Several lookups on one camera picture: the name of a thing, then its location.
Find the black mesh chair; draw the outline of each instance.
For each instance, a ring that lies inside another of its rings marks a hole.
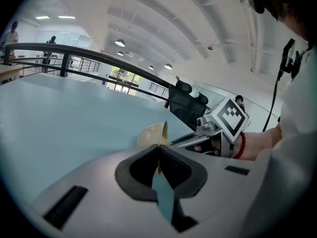
[[[179,77],[176,78],[176,85],[170,85],[168,88],[169,109],[183,123],[196,130],[196,120],[204,115],[208,99],[201,93],[198,98],[193,98],[189,95],[192,92],[191,85],[182,82]]]

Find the bracelet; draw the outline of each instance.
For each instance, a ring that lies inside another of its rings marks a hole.
[[[241,132],[241,137],[242,137],[241,148],[240,148],[240,151],[238,152],[238,154],[233,157],[234,159],[239,159],[243,154],[244,148],[246,147],[246,136],[243,132]]]

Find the ceiling light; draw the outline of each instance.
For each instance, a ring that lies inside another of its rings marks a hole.
[[[73,16],[58,16],[59,18],[75,18]]]
[[[166,69],[172,69],[172,66],[171,66],[169,63],[165,64],[164,67],[165,67]]]
[[[122,39],[116,40],[115,43],[120,47],[125,47],[125,42]]]
[[[50,18],[48,16],[39,16],[39,17],[36,17],[37,19],[46,19],[46,18]]]

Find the chair headrest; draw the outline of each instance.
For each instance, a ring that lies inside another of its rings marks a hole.
[[[187,84],[183,81],[180,81],[178,76],[176,77],[176,79],[177,79],[177,82],[176,82],[175,87],[178,90],[180,90],[184,93],[191,93],[192,92],[192,86],[190,84]]]
[[[196,101],[204,105],[208,104],[208,98],[205,95],[201,94],[200,92],[198,97],[196,98]]]

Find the white ceiling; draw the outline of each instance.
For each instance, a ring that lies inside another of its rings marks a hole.
[[[271,86],[287,41],[295,38],[297,49],[304,49],[301,39],[269,13],[254,13],[247,0],[29,0],[23,10],[30,19],[39,13],[54,20],[74,15],[102,51],[115,57],[131,52],[133,58],[120,58],[146,70],[153,65],[157,74],[193,77],[194,70],[204,83],[209,83],[207,69],[230,68]],[[125,48],[114,43],[119,38]]]

